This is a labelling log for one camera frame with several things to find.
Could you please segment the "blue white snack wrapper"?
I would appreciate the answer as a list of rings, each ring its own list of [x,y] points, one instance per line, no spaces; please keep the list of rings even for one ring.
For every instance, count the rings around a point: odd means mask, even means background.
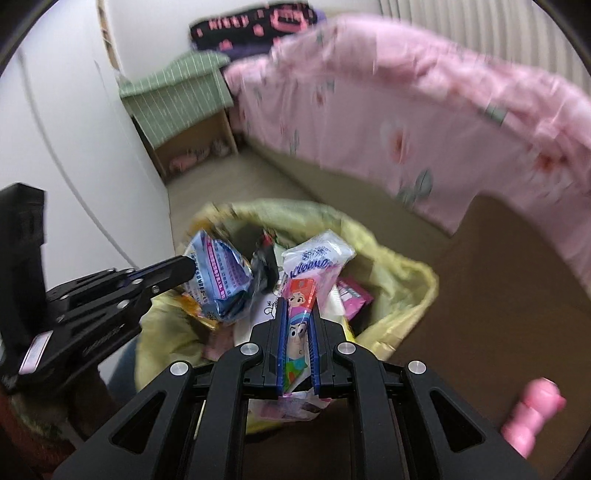
[[[184,251],[195,266],[185,292],[205,317],[230,324],[243,316],[252,299],[252,270],[230,244],[199,230]]]

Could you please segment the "cartoon character wrapper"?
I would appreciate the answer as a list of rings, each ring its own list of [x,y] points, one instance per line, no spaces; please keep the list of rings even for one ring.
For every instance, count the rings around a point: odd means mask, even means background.
[[[287,301],[287,342],[281,392],[287,395],[311,374],[308,330],[317,301],[317,283],[312,278],[290,279],[283,298]]]

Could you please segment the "white tissue packet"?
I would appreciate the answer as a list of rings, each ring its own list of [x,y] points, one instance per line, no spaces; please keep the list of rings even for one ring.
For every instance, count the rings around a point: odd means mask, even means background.
[[[344,239],[327,230],[283,252],[283,271],[290,279],[339,276],[342,268],[356,256]]]

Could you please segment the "yellow plastic trash bag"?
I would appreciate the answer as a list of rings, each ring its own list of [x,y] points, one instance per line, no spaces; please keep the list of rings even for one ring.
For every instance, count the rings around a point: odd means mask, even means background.
[[[249,403],[250,433],[314,419],[328,406],[315,394],[311,344],[322,320],[384,361],[438,294],[428,265],[380,245],[361,223],[318,203],[207,206],[183,250],[197,271],[155,296],[142,318],[135,385],[147,386],[176,361],[211,364],[248,342],[257,325],[277,321],[279,398]]]

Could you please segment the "slippers under bedside table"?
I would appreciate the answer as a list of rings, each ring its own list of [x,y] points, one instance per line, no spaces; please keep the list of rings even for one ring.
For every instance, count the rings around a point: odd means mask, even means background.
[[[187,150],[184,154],[174,157],[169,161],[168,168],[172,174],[180,174],[204,162],[211,156],[223,158],[231,152],[228,143],[223,140],[214,140],[209,146]]]

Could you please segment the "pink snack wrapper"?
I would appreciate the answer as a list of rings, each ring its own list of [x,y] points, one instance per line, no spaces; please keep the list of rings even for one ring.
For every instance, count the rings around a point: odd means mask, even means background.
[[[351,278],[339,278],[337,288],[348,321],[353,320],[363,307],[369,306],[374,300],[368,291]]]

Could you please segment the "pink caterpillar toy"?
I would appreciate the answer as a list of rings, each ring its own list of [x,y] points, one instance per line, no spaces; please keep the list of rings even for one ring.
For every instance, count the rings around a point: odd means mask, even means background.
[[[545,377],[529,382],[501,428],[504,439],[524,458],[533,451],[545,424],[561,412],[567,400],[557,384]]]

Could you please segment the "wooden bedside table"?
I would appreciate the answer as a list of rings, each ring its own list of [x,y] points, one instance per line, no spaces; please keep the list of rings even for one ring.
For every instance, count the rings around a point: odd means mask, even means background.
[[[228,113],[224,110],[215,113],[205,120],[190,125],[157,148],[147,145],[146,150],[160,179],[166,184],[173,178],[184,173],[172,174],[169,171],[168,164],[171,159],[184,154],[187,150],[209,146],[214,140],[223,140],[228,143],[232,150],[229,155],[238,152],[235,136],[232,134],[230,128]]]

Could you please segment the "brown table cloth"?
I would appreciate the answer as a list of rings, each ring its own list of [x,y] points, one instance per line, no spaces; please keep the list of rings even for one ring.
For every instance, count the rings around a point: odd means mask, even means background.
[[[565,409],[540,432],[530,463],[544,479],[590,475],[590,299],[539,231],[501,200],[480,195],[459,229],[426,255],[431,227],[399,210],[389,241],[332,207],[256,200],[245,220],[301,242],[335,231],[356,248],[346,274],[374,296],[353,319],[356,341],[381,359],[424,361],[493,424],[526,384],[546,377]]]

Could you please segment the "green checked cloth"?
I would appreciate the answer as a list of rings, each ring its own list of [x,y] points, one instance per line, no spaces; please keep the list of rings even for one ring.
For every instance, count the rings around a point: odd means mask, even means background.
[[[119,86],[119,97],[152,148],[233,105],[222,76],[228,56],[187,52],[164,69]]]

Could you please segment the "pink floral bed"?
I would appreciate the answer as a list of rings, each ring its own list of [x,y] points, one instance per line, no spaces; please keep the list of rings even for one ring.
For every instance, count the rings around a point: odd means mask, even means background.
[[[447,231],[480,193],[590,277],[590,99],[565,79],[342,15],[224,74],[249,137],[372,183]]]

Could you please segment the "black kitty blanket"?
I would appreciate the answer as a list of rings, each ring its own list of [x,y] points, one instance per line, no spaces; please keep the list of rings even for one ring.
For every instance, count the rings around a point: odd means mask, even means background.
[[[238,47],[273,46],[280,38],[317,23],[317,11],[308,2],[276,2],[199,20],[189,26],[189,35],[199,51],[228,52]]]

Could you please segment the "beige pleated curtain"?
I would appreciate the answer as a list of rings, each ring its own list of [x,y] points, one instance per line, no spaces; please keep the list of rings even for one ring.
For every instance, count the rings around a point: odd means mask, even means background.
[[[471,50],[558,74],[584,91],[590,73],[559,25],[533,1],[383,1],[384,15],[432,30]]]

